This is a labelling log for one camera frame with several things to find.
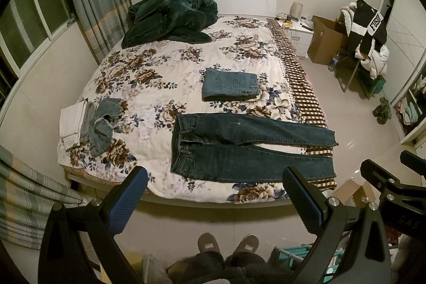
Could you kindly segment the dark blue denim jeans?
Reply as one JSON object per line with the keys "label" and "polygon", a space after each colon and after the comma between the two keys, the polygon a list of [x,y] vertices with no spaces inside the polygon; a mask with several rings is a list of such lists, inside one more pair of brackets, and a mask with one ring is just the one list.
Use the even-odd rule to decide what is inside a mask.
{"label": "dark blue denim jeans", "polygon": [[279,182],[287,167],[296,167],[307,180],[335,176],[329,157],[270,149],[335,147],[334,132],[315,125],[232,113],[178,114],[171,144],[171,171],[190,179]]}

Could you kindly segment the small cardboard box on floor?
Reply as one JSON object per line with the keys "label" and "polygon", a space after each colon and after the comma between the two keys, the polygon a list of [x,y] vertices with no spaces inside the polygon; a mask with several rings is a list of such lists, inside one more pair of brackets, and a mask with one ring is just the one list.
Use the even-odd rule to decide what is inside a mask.
{"label": "small cardboard box on floor", "polygon": [[369,182],[358,184],[353,179],[345,181],[331,196],[337,198],[344,205],[358,208],[376,202],[371,184]]}

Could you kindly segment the teal plastic basket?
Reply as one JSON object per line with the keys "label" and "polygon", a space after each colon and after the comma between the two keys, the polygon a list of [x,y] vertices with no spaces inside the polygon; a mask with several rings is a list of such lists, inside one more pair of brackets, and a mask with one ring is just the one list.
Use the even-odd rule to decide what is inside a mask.
{"label": "teal plastic basket", "polygon": [[[270,256],[269,263],[283,270],[295,271],[304,258],[307,257],[311,247],[312,246],[310,244],[288,248],[279,248],[278,246],[275,246]],[[342,259],[343,253],[343,249],[335,251],[328,267],[326,268],[322,283],[328,283],[333,278]]]}

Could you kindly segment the grey slippers on floor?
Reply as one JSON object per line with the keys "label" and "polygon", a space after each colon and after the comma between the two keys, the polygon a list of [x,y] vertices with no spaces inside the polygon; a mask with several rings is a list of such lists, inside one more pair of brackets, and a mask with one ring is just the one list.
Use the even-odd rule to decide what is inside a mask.
{"label": "grey slippers on floor", "polygon": [[372,115],[380,125],[384,125],[392,118],[391,107],[385,97],[380,98],[380,104],[372,111]]}

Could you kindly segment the striped curtain near corner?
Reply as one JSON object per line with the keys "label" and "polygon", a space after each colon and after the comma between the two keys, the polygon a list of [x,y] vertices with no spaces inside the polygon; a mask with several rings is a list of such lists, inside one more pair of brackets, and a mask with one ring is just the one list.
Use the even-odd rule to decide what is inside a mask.
{"label": "striped curtain near corner", "polygon": [[49,213],[57,203],[81,206],[85,198],[35,171],[1,147],[1,239],[39,250]]}

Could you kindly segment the right grey slipper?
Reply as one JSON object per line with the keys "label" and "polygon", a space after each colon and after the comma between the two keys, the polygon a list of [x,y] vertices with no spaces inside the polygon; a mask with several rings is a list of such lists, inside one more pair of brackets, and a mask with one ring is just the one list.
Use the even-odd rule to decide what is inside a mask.
{"label": "right grey slipper", "polygon": [[237,254],[241,252],[255,254],[258,248],[259,248],[258,237],[254,234],[248,234],[243,237],[239,245],[234,250],[233,254]]}

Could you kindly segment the brown checkered bed sheet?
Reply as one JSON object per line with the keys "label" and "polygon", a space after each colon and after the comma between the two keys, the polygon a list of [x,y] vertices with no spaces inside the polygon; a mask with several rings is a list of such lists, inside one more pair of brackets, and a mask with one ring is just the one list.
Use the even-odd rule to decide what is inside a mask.
{"label": "brown checkered bed sheet", "polygon": [[[267,27],[272,33],[272,38],[278,49],[278,57],[283,63],[284,72],[289,81],[290,91],[294,97],[297,119],[302,123],[327,128],[326,116],[320,106],[317,96],[311,83],[303,69],[296,50],[284,34],[275,19],[267,19]],[[308,146],[305,147],[305,155],[314,155],[331,159],[333,150],[331,147]],[[310,184],[314,184],[321,191],[335,190],[337,183],[335,174],[327,174],[326,178],[308,179]]]}

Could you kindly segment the white wardrobe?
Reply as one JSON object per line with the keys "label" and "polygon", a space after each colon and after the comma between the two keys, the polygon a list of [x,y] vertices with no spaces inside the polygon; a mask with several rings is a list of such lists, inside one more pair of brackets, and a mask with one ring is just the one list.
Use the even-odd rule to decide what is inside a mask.
{"label": "white wardrobe", "polygon": [[383,93],[391,104],[401,143],[413,141],[424,129],[425,99],[415,90],[425,77],[425,8],[420,0],[381,0],[380,13],[387,20],[386,83]]}

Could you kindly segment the crumpled light denim shorts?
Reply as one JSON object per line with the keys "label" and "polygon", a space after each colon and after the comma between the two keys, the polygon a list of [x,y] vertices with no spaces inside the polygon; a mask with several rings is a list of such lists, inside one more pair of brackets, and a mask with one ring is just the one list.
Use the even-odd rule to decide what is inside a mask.
{"label": "crumpled light denim shorts", "polygon": [[104,98],[97,104],[86,102],[79,142],[88,144],[93,157],[108,150],[112,141],[113,124],[122,114],[121,100]]}

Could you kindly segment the black white jacket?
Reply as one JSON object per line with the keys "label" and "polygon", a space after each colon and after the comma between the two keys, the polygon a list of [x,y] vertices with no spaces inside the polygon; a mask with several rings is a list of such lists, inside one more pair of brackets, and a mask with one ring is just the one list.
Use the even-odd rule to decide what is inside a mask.
{"label": "black white jacket", "polygon": [[350,53],[355,52],[357,47],[360,48],[361,53],[365,54],[368,54],[371,48],[380,52],[386,41],[386,25],[383,22],[381,13],[364,0],[357,0],[348,37]]}

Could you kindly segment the brown cardboard box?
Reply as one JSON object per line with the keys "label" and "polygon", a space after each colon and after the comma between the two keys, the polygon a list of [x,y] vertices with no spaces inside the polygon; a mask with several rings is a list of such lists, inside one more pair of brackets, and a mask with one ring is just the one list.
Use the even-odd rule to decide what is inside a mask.
{"label": "brown cardboard box", "polygon": [[330,65],[334,55],[347,44],[344,24],[319,16],[312,17],[313,39],[308,48],[309,59],[316,64]]}

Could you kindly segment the white nightstand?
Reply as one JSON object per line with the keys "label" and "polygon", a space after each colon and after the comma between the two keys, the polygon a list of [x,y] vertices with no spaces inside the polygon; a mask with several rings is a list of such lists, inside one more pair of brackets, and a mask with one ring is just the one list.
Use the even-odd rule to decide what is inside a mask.
{"label": "white nightstand", "polygon": [[297,55],[302,59],[307,58],[308,48],[313,39],[313,29],[290,15],[277,14],[275,20],[278,21]]}

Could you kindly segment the floral white bed quilt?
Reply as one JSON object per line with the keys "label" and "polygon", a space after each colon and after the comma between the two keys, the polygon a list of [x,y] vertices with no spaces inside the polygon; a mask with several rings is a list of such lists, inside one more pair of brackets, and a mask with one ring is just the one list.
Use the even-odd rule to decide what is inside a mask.
{"label": "floral white bed quilt", "polygon": [[[112,122],[110,148],[95,157],[89,145],[58,147],[59,164],[72,174],[102,184],[124,180],[137,165],[147,169],[149,191],[166,199],[202,203],[257,203],[281,200],[281,183],[218,183],[173,174],[171,138],[177,114],[231,112],[301,122],[296,90],[305,79],[300,60],[273,19],[221,17],[207,29],[207,44],[161,41],[114,48],[81,92],[97,105],[121,101]],[[253,73],[258,94],[246,102],[205,102],[208,68]]]}

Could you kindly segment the beige table lamp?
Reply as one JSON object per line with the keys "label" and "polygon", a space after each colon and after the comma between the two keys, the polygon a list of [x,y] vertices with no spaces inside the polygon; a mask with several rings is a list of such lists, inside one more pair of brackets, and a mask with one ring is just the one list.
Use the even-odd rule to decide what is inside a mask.
{"label": "beige table lamp", "polygon": [[299,20],[299,18],[301,17],[302,14],[302,8],[303,8],[303,4],[299,3],[299,2],[293,2],[290,10],[289,10],[289,15],[293,18],[293,19],[297,19]]}

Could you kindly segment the window with white frame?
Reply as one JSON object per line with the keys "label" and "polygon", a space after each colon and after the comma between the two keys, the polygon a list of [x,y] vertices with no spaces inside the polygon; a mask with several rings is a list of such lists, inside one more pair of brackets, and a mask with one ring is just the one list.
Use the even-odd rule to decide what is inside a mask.
{"label": "window with white frame", "polygon": [[10,0],[1,15],[1,54],[16,76],[76,20],[71,0]]}

